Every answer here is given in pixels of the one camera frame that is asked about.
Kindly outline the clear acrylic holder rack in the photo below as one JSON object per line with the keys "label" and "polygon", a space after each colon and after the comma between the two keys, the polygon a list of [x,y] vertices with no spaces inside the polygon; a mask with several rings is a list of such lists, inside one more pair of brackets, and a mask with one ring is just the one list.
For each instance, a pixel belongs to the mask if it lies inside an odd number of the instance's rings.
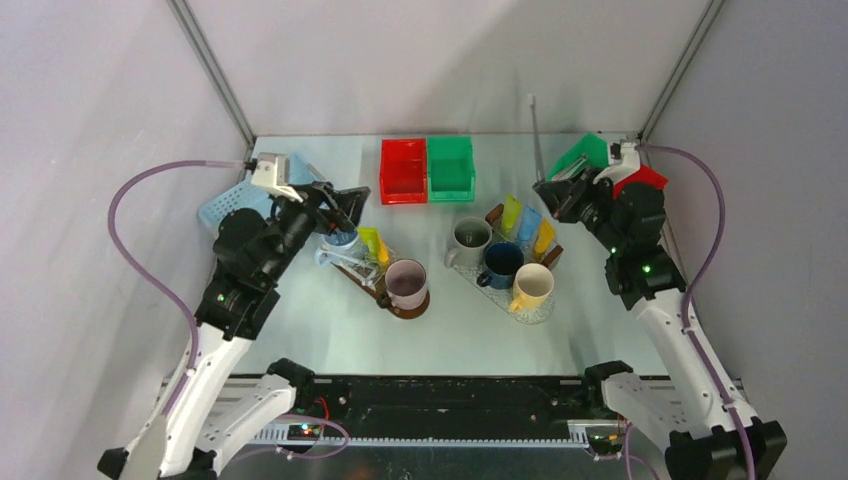
{"label": "clear acrylic holder rack", "polygon": [[331,263],[366,293],[379,296],[386,290],[388,265],[381,264],[360,241],[343,249]]}

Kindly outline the brown ended acrylic rack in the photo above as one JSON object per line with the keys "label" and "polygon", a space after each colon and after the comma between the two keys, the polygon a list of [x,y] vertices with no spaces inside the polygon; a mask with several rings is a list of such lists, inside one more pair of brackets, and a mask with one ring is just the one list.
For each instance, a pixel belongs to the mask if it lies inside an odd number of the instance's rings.
{"label": "brown ended acrylic rack", "polygon": [[536,260],[533,256],[533,245],[536,241],[537,234],[535,238],[531,241],[531,243],[524,248],[522,245],[519,245],[516,241],[516,234],[518,233],[518,228],[520,225],[520,218],[517,223],[517,226],[513,230],[513,235],[511,238],[505,238],[500,232],[500,217],[503,212],[503,203],[497,204],[488,214],[484,216],[484,219],[490,224],[493,230],[493,242],[511,242],[519,246],[521,251],[524,254],[525,260],[531,263],[539,263],[546,266],[549,270],[553,271],[557,266],[559,259],[564,251],[564,248],[558,243],[555,235],[555,240],[551,244],[547,254],[542,260]]}

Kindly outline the grey toothbrush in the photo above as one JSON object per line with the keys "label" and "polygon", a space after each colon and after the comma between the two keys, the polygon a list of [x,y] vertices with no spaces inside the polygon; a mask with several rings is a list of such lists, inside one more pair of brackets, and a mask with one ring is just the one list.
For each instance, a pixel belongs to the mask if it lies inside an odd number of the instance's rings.
{"label": "grey toothbrush", "polygon": [[536,97],[532,94],[528,96],[528,107],[532,122],[533,148],[534,148],[534,163],[536,172],[536,181],[542,182],[546,179],[544,160],[542,156],[540,132],[538,127]]}

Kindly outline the light blue mug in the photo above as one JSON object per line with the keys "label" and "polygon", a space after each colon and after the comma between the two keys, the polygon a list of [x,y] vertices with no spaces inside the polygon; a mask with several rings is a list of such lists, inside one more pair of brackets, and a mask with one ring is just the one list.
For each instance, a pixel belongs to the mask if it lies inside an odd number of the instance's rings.
{"label": "light blue mug", "polygon": [[364,250],[360,236],[356,231],[336,231],[329,235],[322,235],[321,238],[322,242],[317,249],[327,248],[342,254],[366,259],[367,252]]}

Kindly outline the light blue toothbrush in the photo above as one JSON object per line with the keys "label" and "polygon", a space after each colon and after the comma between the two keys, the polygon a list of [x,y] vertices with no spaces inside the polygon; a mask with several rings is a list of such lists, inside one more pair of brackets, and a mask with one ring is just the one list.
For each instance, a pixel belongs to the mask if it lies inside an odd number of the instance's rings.
{"label": "light blue toothbrush", "polygon": [[316,250],[314,260],[319,266],[333,265],[343,273],[350,274],[361,286],[373,287],[377,282],[380,268],[377,263],[364,258],[353,257],[327,248]]}

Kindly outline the mauve pink mug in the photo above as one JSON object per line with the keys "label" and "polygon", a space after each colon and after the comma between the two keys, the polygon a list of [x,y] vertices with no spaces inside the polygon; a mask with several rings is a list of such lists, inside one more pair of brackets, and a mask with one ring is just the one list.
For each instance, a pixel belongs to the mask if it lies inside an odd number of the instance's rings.
{"label": "mauve pink mug", "polygon": [[414,310],[428,293],[425,268],[415,260],[400,259],[388,266],[384,274],[385,293],[392,307]]}

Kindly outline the grey mug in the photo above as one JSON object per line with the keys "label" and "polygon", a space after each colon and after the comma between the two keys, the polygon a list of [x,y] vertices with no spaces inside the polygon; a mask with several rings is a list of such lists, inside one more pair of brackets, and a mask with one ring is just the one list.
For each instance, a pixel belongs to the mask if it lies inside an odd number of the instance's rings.
{"label": "grey mug", "polygon": [[479,266],[492,237],[492,228],[485,219],[460,219],[453,227],[444,265],[447,268]]}

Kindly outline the cream yellow mug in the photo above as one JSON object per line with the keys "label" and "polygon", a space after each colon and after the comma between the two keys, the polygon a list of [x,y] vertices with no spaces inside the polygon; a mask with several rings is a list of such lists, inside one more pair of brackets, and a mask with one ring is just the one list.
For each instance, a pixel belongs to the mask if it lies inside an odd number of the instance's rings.
{"label": "cream yellow mug", "polygon": [[523,265],[514,278],[509,311],[525,311],[541,306],[554,286],[554,276],[546,266],[539,263]]}

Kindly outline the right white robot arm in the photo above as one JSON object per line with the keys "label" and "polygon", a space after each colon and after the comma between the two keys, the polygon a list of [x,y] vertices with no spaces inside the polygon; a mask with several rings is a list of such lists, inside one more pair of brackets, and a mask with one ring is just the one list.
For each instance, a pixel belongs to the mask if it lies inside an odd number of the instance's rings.
{"label": "right white robot arm", "polygon": [[678,396],[649,391],[624,363],[591,367],[581,392],[596,418],[613,412],[664,454],[673,479],[766,479],[787,446],[777,421],[765,422],[727,374],[691,306],[691,286],[660,243],[666,221],[661,188],[642,182],[616,191],[597,169],[539,180],[534,192],[561,223],[582,224],[608,251],[604,270],[647,332]]}

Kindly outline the dark blue mug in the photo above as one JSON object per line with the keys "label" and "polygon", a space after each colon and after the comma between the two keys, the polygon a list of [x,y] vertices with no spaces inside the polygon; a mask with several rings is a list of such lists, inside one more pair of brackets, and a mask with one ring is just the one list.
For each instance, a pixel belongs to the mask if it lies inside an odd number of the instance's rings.
{"label": "dark blue mug", "polygon": [[524,263],[524,254],[518,245],[511,242],[493,243],[484,252],[483,271],[475,283],[483,288],[509,290]]}

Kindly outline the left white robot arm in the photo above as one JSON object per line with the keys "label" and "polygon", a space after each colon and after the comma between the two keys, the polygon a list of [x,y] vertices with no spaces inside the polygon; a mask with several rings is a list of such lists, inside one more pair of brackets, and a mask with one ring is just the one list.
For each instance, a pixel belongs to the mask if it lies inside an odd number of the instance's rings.
{"label": "left white robot arm", "polygon": [[251,208],[229,213],[213,245],[216,268],[197,310],[180,364],[189,375],[170,385],[139,435],[105,451],[97,469],[110,479],[216,479],[267,424],[304,416],[316,403],[313,372],[272,363],[254,391],[215,420],[208,415],[240,359],[280,299],[280,278],[314,233],[354,232],[371,193],[336,191],[328,182],[296,185],[279,196],[274,215]]}

